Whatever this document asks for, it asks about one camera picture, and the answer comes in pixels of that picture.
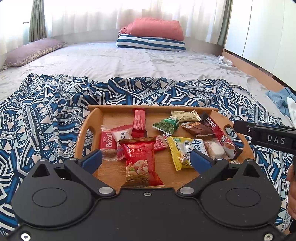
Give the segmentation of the person's right hand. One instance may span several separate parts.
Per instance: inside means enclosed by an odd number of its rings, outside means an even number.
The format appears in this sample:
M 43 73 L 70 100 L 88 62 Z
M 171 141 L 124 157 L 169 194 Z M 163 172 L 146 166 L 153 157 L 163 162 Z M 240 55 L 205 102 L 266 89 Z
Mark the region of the person's right hand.
M 289 215 L 296 219 L 296 182 L 295 182 L 295 172 L 294 165 L 292 164 L 287 173 L 287 181 L 290 183 L 288 191 L 288 206 L 287 210 Z

